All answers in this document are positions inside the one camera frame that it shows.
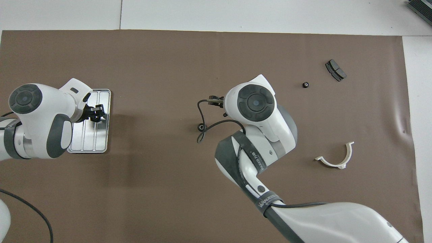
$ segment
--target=black cable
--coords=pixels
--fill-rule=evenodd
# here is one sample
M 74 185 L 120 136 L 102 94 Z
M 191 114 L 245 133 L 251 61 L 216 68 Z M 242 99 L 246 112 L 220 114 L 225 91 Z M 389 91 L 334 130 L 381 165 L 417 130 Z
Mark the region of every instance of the black cable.
M 203 124 L 204 124 L 204 130 L 200 133 L 200 135 L 198 135 L 198 137 L 197 137 L 197 143 L 201 143 L 204 140 L 204 136 L 206 135 L 206 132 L 208 130 L 210 130 L 212 127 L 214 127 L 216 125 L 219 125 L 221 123 L 224 123 L 224 122 L 234 122 L 234 123 L 238 124 L 241 127 L 243 133 L 246 135 L 246 129 L 245 129 L 245 127 L 240 122 L 238 122 L 236 120 L 231 120 L 231 119 L 222 120 L 222 121 L 218 121 L 216 123 L 213 123 L 211 126 L 207 127 L 206 126 L 206 122 L 204 121 L 203 111 L 200 108 L 200 103 L 202 103 L 202 102 L 207 102 L 207 100 L 206 99 L 202 99 L 202 100 L 198 101 L 198 103 L 197 103 L 198 110 L 200 111 L 200 115 L 201 115 L 201 118 L 202 118 Z
M 9 196 L 11 196 L 11 197 L 13 197 L 13 198 L 19 200 L 20 202 L 24 203 L 25 205 L 27 205 L 27 206 L 29 206 L 31 209 L 33 209 L 36 213 L 38 213 L 38 214 L 39 214 L 39 215 L 44 219 L 45 223 L 46 223 L 47 226 L 48 226 L 48 230 L 50 231 L 50 243 L 53 243 L 53 242 L 54 242 L 54 239 L 53 239 L 53 230 L 52 230 L 52 228 L 51 228 L 51 224 L 50 224 L 50 222 L 48 221 L 48 219 L 45 217 L 45 215 L 44 215 L 41 211 L 39 211 L 39 209 L 37 209 L 35 206 L 33 206 L 33 205 L 32 205 L 31 203 L 29 203 L 28 201 L 22 199 L 21 197 L 19 197 L 19 196 L 13 194 L 13 193 L 11 193 L 11 192 L 5 191 L 5 190 L 3 190 L 3 189 L 0 189 L 0 192 L 2 192 L 2 193 L 4 193 L 4 194 L 6 194 L 6 195 L 9 195 Z
M 275 208 L 303 208 L 303 207 L 311 207 L 311 206 L 318 206 L 318 205 L 324 205 L 327 204 L 327 202 L 308 202 L 308 203 L 301 203 L 301 204 L 291 204 L 291 205 L 279 205 L 279 204 L 270 204 L 272 207 Z
M 8 113 L 4 114 L 4 115 L 1 116 L 1 117 L 5 117 L 5 116 L 10 115 L 10 114 L 13 114 L 13 112 L 8 112 Z

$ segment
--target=black strap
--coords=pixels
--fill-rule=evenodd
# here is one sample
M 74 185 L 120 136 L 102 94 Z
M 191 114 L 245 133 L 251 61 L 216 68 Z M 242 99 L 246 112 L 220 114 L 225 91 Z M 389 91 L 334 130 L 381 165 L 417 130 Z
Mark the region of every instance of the black strap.
M 14 159 L 24 159 L 28 160 L 28 158 L 21 157 L 21 155 L 18 154 L 15 148 L 15 132 L 16 127 L 21 125 L 21 121 L 19 119 L 14 119 L 12 122 L 10 122 L 5 128 L 4 128 L 4 147 L 6 148 L 6 152 Z
M 255 148 L 253 143 L 244 135 L 241 131 L 238 131 L 232 135 L 234 139 L 240 144 L 240 147 L 247 154 L 249 159 L 254 164 L 255 168 L 258 171 L 258 174 L 261 174 L 265 169 L 267 169 L 267 165 L 264 162 L 260 152 Z
M 274 193 L 273 191 L 268 191 L 266 193 L 264 193 L 263 195 L 261 195 L 257 201 L 255 202 L 255 206 L 258 208 L 258 210 L 264 214 L 264 212 L 266 211 L 266 209 L 275 201 L 277 200 L 281 200 L 280 197 L 278 195 L 276 195 L 276 193 Z

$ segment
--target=circular gray joint cap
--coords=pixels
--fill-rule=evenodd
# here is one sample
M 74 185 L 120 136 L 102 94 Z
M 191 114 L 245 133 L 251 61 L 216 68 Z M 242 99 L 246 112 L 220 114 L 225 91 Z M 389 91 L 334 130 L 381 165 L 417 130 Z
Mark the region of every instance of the circular gray joint cap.
M 239 91 L 237 107 L 246 119 L 260 122 L 269 118 L 273 113 L 274 98 L 268 89 L 249 84 Z
M 18 114 L 30 113 L 40 106 L 42 91 L 34 84 L 25 84 L 12 92 L 9 107 Z

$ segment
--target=silver rectangular tray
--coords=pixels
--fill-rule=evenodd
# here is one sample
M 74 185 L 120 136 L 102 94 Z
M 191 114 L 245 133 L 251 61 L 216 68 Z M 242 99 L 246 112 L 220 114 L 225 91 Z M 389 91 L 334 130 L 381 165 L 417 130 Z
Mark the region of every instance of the silver rectangular tray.
M 88 106 L 102 104 L 106 115 L 98 123 L 85 120 L 72 124 L 72 141 L 67 148 L 69 153 L 103 153 L 108 148 L 108 125 L 111 106 L 111 91 L 93 89 L 87 101 Z

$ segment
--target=brown table surface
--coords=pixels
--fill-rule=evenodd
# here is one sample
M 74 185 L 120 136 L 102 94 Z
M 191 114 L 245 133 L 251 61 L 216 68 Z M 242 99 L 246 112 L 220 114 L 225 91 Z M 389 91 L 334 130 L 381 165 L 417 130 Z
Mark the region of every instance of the brown table surface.
M 334 59 L 348 77 L 337 82 Z M 112 91 L 105 154 L 5 160 L 0 188 L 38 207 L 55 242 L 286 242 L 217 168 L 223 124 L 196 143 L 196 103 L 263 74 L 294 118 L 297 147 L 260 179 L 285 203 L 369 206 L 423 242 L 402 38 L 180 31 L 3 31 L 0 111 L 18 86 L 77 78 Z M 310 87 L 302 88 L 308 81 Z M 203 105 L 208 124 L 222 109 Z M 343 170 L 337 163 L 354 141 Z M 42 219 L 0 195 L 4 242 L 47 242 Z

